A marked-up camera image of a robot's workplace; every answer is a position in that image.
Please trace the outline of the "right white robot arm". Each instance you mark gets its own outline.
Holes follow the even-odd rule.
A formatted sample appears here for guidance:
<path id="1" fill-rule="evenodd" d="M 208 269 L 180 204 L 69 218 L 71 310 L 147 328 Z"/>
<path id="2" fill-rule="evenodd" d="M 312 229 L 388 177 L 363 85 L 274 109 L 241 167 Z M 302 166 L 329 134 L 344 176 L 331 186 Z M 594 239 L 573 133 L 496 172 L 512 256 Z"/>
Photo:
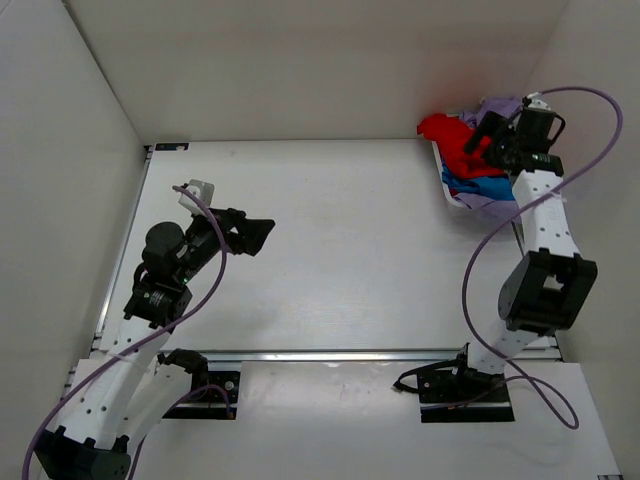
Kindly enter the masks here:
<path id="1" fill-rule="evenodd" d="M 531 342 L 573 326 L 597 277 L 595 262 L 582 257 L 570 233 L 562 195 L 564 169 L 551 146 L 565 120 L 545 103 L 534 101 L 510 117 L 487 113 L 464 146 L 512 180 L 519 208 L 523 257 L 504 282 L 498 320 L 466 349 L 466 365 L 448 376 L 449 391 L 471 400 L 484 377 L 503 374 L 508 360 Z"/>

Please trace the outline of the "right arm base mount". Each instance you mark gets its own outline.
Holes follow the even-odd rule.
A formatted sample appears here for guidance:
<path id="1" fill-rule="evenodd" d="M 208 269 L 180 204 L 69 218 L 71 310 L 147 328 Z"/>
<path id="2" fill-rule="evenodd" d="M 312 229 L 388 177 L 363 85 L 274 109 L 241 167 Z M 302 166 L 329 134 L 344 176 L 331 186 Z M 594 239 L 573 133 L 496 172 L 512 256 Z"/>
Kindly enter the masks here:
<path id="1" fill-rule="evenodd" d="M 515 420 L 505 376 L 468 366 L 468 348 L 455 358 L 403 372 L 393 384 L 419 399 L 423 424 L 510 423 Z"/>

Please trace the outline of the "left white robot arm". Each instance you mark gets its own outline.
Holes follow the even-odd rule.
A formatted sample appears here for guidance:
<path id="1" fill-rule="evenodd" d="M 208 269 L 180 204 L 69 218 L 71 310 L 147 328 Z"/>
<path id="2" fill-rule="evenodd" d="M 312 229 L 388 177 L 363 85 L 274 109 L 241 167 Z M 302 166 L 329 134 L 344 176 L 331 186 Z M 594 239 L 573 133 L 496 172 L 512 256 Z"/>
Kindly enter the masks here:
<path id="1" fill-rule="evenodd" d="M 70 391 L 75 407 L 56 407 L 57 427 L 36 436 L 33 451 L 48 478 L 125 478 L 157 421 L 210 389 L 203 355 L 161 349 L 177 321 L 199 310 L 189 305 L 190 280 L 216 255 L 257 255 L 274 226 L 241 210 L 194 208 L 187 229 L 161 222 L 147 232 L 108 358 Z"/>

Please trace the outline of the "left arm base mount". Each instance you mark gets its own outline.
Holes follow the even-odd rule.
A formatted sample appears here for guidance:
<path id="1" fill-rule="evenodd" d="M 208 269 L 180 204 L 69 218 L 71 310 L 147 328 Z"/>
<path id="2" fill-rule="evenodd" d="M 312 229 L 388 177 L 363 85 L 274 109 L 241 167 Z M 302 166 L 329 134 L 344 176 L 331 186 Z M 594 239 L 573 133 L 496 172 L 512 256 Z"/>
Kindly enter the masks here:
<path id="1" fill-rule="evenodd" d="M 205 356 L 176 349 L 157 355 L 160 365 L 177 365 L 191 378 L 188 395 L 163 416 L 164 419 L 224 420 L 237 417 L 241 372 L 212 370 Z"/>

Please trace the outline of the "red t shirt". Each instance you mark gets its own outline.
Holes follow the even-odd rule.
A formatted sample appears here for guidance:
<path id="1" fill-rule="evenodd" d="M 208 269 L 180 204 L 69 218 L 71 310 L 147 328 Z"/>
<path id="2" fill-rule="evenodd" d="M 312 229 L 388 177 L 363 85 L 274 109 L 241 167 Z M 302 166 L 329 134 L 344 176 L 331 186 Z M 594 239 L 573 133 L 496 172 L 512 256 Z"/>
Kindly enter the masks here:
<path id="1" fill-rule="evenodd" d="M 435 141 L 447 167 L 456 177 L 471 179 L 480 176 L 506 176 L 503 170 L 489 166 L 482 154 L 465 154 L 465 142 L 474 132 L 456 117 L 435 113 L 424 118 L 416 127 L 418 135 Z"/>

